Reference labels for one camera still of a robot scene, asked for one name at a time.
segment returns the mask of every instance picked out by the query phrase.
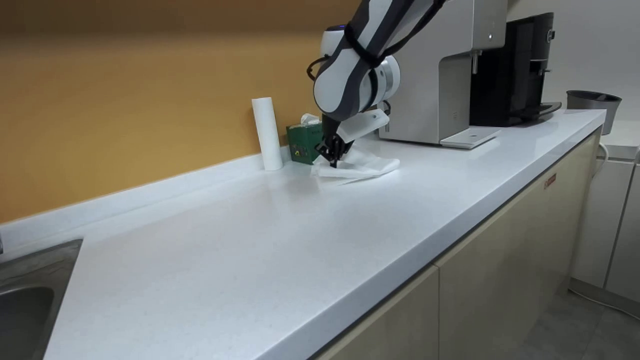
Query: white tissue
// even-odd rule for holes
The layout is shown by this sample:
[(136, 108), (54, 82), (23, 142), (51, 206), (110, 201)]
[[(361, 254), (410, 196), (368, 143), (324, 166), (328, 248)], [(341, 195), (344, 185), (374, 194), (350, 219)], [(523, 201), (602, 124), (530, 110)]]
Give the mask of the white tissue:
[(273, 113), (273, 103), (270, 97), (252, 99), (253, 117), (255, 127), (258, 130), (258, 141), (264, 170), (274, 171), (282, 168), (282, 155), (280, 155), (280, 139), (276, 127), (276, 115)]
[(332, 168), (322, 156), (311, 166), (311, 175), (322, 178), (324, 184), (341, 185), (357, 180), (382, 176), (400, 166), (398, 159), (383, 159), (356, 144)]

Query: beige cabinet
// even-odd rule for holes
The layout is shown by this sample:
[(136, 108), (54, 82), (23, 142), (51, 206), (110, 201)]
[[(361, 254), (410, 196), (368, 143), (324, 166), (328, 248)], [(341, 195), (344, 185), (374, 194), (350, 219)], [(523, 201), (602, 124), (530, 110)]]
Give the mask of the beige cabinet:
[(435, 262), (440, 360), (505, 359), (567, 278), (596, 136)]
[(423, 270), (318, 357), (329, 359), (437, 360), (438, 269)]

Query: black strap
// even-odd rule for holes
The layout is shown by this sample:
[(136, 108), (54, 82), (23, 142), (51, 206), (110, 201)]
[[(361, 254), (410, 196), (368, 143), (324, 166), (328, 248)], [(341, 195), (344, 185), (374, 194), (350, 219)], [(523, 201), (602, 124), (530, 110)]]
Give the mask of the black strap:
[(371, 54), (367, 49), (362, 47), (356, 39), (355, 33), (353, 32), (353, 28), (351, 27), (351, 23), (348, 23), (344, 27), (344, 38), (347, 40), (349, 45), (355, 50), (356, 54), (366, 62), (370, 68), (375, 69), (379, 67), (380, 64), (385, 60), (384, 56), (377, 57)]

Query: gray floor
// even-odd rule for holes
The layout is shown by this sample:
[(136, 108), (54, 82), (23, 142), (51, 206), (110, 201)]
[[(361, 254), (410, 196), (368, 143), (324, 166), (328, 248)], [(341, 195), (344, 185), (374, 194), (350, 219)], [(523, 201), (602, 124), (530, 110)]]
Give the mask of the gray floor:
[(638, 360), (640, 321), (572, 293), (556, 296), (514, 360)]

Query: orange wall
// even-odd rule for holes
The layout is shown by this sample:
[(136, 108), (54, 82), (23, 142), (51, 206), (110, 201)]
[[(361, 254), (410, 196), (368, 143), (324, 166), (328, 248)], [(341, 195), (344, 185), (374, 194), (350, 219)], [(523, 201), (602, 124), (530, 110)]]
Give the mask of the orange wall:
[[(277, 14), (286, 6), (314, 13), (304, 2), (275, 3)], [(322, 13), (325, 25), (344, 22), (356, 4), (337, 6), (339, 15)], [(127, 19), (120, 20), (132, 24)], [(146, 28), (112, 31), (90, 26), (104, 19), (5, 26), (0, 223), (255, 154), (251, 98), (273, 98), (281, 141), (285, 126), (318, 112), (305, 69), (322, 28), (283, 32), (258, 21), (265, 31), (192, 31), (186, 21), (162, 27), (162, 17), (151, 19)]]

